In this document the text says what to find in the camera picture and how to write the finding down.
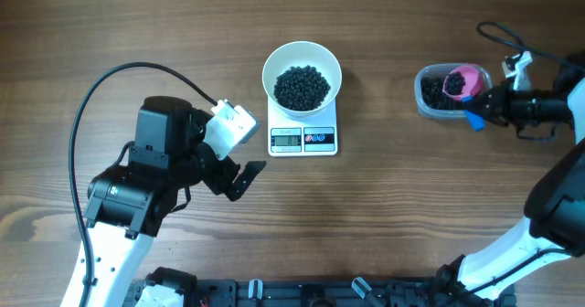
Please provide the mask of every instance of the white bowl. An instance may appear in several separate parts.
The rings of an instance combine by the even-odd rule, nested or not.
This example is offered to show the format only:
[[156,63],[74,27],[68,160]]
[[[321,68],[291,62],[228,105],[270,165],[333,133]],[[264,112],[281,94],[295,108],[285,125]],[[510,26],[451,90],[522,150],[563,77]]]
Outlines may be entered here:
[[[313,66],[329,83],[331,89],[327,92],[321,106],[311,111],[293,111],[282,107],[274,97],[276,78],[292,66]],[[262,84],[268,97],[289,116],[306,117],[315,115],[330,102],[335,100],[341,88],[341,66],[337,58],[327,48],[314,42],[296,41],[277,48],[266,60],[262,71]]]

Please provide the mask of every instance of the white kitchen scale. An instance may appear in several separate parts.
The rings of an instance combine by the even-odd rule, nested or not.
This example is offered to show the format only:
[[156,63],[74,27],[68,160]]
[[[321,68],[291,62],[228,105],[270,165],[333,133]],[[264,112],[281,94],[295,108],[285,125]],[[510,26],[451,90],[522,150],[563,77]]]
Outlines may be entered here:
[[268,153],[272,156],[337,154],[335,100],[313,116],[294,118],[268,99]]

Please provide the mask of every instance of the wooden surface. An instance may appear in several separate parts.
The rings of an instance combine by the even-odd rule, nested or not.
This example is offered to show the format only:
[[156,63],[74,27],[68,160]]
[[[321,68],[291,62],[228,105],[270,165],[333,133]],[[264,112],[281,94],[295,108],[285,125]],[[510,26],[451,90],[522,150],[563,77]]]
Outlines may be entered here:
[[[0,305],[58,305],[79,234],[67,149],[81,97],[106,69],[165,64],[208,94],[244,105],[261,130],[233,158],[268,160],[237,203],[195,187],[169,216],[140,268],[249,280],[427,276],[512,227],[535,182],[574,144],[518,141],[512,129],[475,133],[465,122],[423,119],[413,79],[433,63],[469,61],[497,82],[513,50],[479,37],[505,22],[526,41],[564,55],[583,47],[585,0],[0,0]],[[321,43],[344,72],[338,156],[267,154],[265,59],[293,40]],[[539,60],[548,89],[557,66]],[[134,134],[142,100],[185,98],[164,73],[130,70],[94,95],[80,128],[85,187]],[[517,286],[520,306],[585,301],[585,261],[537,271]]]

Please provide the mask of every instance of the clear plastic container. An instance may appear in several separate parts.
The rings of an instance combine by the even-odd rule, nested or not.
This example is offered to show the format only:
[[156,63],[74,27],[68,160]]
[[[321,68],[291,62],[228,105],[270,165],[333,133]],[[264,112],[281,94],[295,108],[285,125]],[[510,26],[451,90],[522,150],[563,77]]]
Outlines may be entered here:
[[[449,119],[464,119],[465,113],[463,111],[443,111],[443,110],[434,110],[431,107],[427,106],[427,104],[422,99],[422,91],[420,90],[420,80],[426,77],[440,77],[446,78],[452,70],[464,65],[463,63],[453,63],[453,64],[437,64],[437,65],[429,65],[424,69],[421,69],[419,74],[417,75],[416,79],[414,79],[414,97],[417,100],[417,106],[419,107],[419,114],[426,117],[432,118],[437,120],[449,120]],[[484,84],[482,85],[482,91],[490,90],[494,85],[492,84],[492,77],[490,74],[485,70],[483,67],[470,64],[482,73],[482,80]]]

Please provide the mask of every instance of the wood grain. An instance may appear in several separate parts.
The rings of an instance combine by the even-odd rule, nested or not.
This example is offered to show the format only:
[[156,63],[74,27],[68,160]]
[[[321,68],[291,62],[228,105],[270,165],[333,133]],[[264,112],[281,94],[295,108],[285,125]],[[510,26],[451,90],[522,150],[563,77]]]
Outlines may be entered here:
[[[413,79],[433,63],[469,61],[495,81],[512,50],[477,36],[486,19],[564,55],[583,46],[585,0],[0,0],[0,305],[58,305],[79,248],[67,172],[70,125],[106,69],[144,60],[178,70],[215,98],[245,105],[261,131],[233,158],[268,160],[237,203],[193,189],[140,268],[248,280],[431,275],[522,216],[527,193],[574,144],[520,142],[513,130],[475,133],[423,119]],[[266,152],[264,60],[312,40],[341,62],[341,151],[275,159]],[[539,60],[548,89],[557,66]],[[116,74],[91,99],[77,151],[79,187],[133,138],[151,95],[208,106],[151,70]],[[570,260],[518,284],[520,306],[585,301],[585,263]]]

